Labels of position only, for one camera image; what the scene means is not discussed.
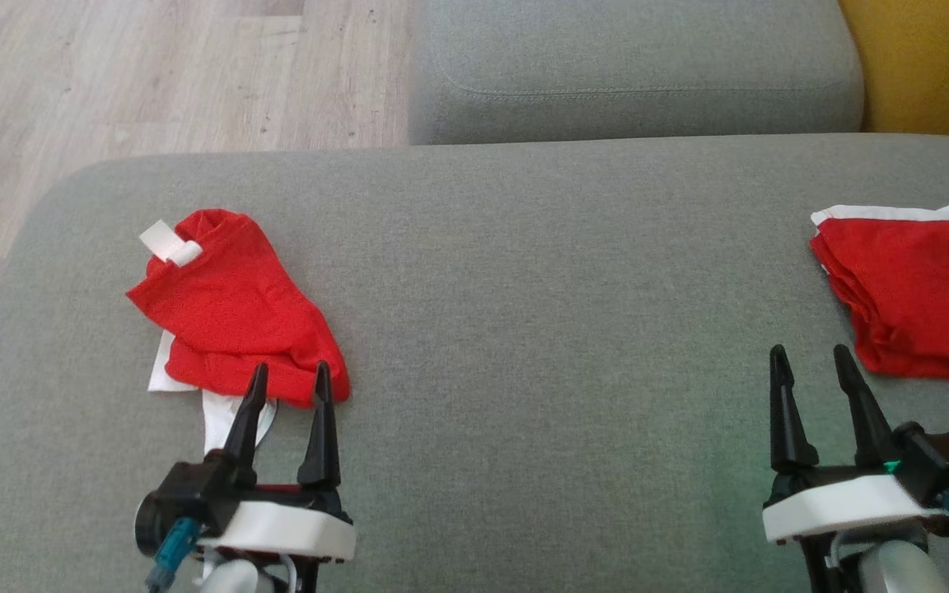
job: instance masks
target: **robotic arm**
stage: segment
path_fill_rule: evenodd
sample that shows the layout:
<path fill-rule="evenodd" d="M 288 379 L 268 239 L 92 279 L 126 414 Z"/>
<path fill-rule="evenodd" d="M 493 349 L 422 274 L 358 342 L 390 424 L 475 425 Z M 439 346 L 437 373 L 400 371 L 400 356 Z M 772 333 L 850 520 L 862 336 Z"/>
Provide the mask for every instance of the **robotic arm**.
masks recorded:
<path fill-rule="evenodd" d="M 155 560 L 150 593 L 171 588 L 185 557 L 206 564 L 203 593 L 253 593 L 260 578 L 278 592 L 316 593 L 322 563 L 353 559 L 357 532 L 339 500 L 339 443 L 328 364 L 317 367 L 316 412 L 297 483 L 257 483 L 253 468 L 267 365 L 255 368 L 226 445 L 203 462 L 180 461 L 138 508 L 134 538 Z M 283 567 L 288 581 L 267 569 Z"/>
<path fill-rule="evenodd" d="M 855 429 L 854 465 L 818 466 L 793 398 L 786 349 L 771 350 L 768 541 L 801 545 L 813 593 L 944 593 L 928 534 L 949 537 L 949 432 L 889 428 L 845 346 L 833 350 Z"/>

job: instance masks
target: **floor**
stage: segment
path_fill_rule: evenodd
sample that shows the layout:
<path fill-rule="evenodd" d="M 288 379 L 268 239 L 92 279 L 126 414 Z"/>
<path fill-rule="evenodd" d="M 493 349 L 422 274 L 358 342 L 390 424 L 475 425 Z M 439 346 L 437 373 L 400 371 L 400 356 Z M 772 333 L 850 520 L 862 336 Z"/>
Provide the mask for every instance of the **floor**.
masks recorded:
<path fill-rule="evenodd" d="M 0 273 L 110 158 L 405 143 L 413 0 L 0 0 Z"/>

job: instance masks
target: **gray cushion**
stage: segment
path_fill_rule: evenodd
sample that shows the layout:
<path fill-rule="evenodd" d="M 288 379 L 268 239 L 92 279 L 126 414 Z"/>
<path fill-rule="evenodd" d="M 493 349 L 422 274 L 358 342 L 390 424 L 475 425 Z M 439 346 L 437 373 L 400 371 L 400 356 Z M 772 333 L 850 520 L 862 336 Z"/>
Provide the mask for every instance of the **gray cushion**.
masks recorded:
<path fill-rule="evenodd" d="M 803 591 L 764 541 L 768 350 L 810 438 L 851 459 L 807 249 L 833 203 L 949 203 L 949 138 L 671 138 L 139 158 L 65 180 L 0 290 L 0 593 L 134 591 L 137 503 L 199 457 L 197 395 L 144 393 L 158 330 L 137 234 L 245 211 L 320 305 L 358 556 L 326 592 Z M 949 429 L 949 382 L 870 376 Z M 309 413 L 259 449 L 294 479 Z M 949 578 L 949 540 L 933 552 Z M 192 576 L 189 567 L 180 577 Z"/>
<path fill-rule="evenodd" d="M 835 0 L 422 2 L 412 143 L 850 132 Z"/>

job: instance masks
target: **mustard yellow fabric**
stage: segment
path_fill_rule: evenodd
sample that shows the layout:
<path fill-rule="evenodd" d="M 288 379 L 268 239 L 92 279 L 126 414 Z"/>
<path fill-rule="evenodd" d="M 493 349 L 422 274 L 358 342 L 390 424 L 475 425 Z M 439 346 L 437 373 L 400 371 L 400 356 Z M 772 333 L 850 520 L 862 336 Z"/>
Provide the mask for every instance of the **mustard yellow fabric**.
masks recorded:
<path fill-rule="evenodd" d="M 949 134 L 949 0 L 840 0 L 863 61 L 868 132 Z"/>

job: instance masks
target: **red garment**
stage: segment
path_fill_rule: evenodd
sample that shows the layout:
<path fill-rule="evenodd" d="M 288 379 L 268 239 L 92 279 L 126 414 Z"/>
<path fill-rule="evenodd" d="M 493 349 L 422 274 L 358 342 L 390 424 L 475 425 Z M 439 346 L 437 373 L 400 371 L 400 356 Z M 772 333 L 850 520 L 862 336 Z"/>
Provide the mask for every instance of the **red garment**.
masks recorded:
<path fill-rule="evenodd" d="M 949 207 L 832 207 L 813 219 L 812 251 L 852 309 L 866 368 L 949 379 Z"/>
<path fill-rule="evenodd" d="M 257 364 L 270 365 L 268 395 L 310 408 L 319 361 L 331 368 L 336 401 L 350 395 L 339 346 L 323 315 L 288 278 L 251 218 L 197 210 L 175 228 L 203 253 L 178 267 L 148 260 L 127 296 L 175 335 L 168 375 L 219 394 L 242 395 Z"/>

